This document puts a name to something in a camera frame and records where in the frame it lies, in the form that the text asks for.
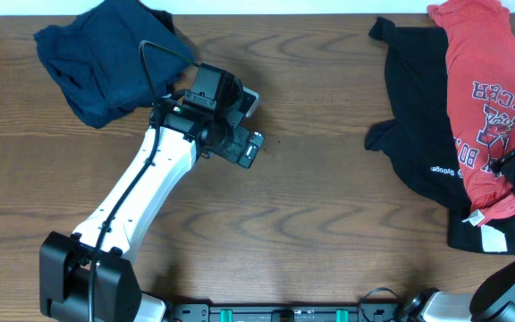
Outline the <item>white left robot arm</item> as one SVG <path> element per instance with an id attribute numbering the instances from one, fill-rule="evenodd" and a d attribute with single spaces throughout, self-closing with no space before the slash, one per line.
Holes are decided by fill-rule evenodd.
<path id="1" fill-rule="evenodd" d="M 262 134 L 241 127 L 258 107 L 244 89 L 225 114 L 191 94 L 154 112 L 139 152 L 99 207 L 71 235 L 51 232 L 39 251 L 39 307 L 56 321 L 162 321 L 166 304 L 141 291 L 133 265 L 160 208 L 200 157 L 250 168 Z"/>

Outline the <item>red printed t-shirt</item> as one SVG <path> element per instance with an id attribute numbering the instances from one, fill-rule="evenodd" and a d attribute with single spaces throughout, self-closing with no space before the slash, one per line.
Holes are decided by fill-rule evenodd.
<path id="1" fill-rule="evenodd" d="M 515 36 L 497 0 L 431 4 L 429 16 L 448 38 L 447 114 L 457 148 L 468 222 L 480 226 L 515 215 L 511 184 L 490 165 L 515 148 Z"/>

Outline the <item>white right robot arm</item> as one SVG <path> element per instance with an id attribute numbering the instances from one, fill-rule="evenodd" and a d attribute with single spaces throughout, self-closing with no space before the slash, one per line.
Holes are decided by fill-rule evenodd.
<path id="1" fill-rule="evenodd" d="M 515 149 L 493 161 L 491 169 L 511 183 L 515 196 Z M 473 294 L 427 289 L 407 301 L 394 319 L 515 322 L 515 260 L 490 275 Z"/>

